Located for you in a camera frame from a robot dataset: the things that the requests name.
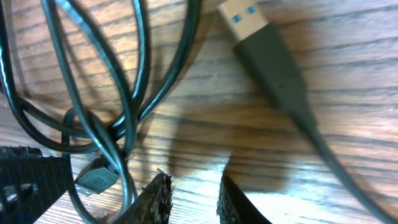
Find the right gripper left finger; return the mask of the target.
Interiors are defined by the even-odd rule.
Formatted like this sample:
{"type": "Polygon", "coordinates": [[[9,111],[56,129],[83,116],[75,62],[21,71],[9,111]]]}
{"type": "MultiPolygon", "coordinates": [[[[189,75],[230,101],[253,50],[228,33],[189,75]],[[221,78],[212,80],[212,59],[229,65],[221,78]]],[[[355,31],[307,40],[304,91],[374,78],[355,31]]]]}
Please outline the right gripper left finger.
{"type": "Polygon", "coordinates": [[[113,224],[168,224],[172,203],[172,176],[161,169],[113,224]]]}

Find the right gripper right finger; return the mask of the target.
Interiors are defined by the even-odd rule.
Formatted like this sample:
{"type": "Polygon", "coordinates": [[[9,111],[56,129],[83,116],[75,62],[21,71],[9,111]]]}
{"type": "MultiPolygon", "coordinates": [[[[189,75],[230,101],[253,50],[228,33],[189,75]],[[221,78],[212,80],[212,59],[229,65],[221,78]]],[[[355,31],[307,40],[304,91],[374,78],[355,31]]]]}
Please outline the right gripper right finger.
{"type": "Polygon", "coordinates": [[[221,224],[272,224],[227,175],[221,178],[216,213],[221,224]]]}

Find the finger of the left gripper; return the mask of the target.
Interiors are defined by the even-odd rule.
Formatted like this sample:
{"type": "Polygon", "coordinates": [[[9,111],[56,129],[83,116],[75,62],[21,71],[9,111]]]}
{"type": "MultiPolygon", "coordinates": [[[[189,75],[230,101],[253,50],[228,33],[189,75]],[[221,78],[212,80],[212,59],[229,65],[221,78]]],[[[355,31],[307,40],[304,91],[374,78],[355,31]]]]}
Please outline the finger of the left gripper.
{"type": "Polygon", "coordinates": [[[70,160],[33,147],[1,147],[1,223],[34,223],[73,187],[70,160]]]}

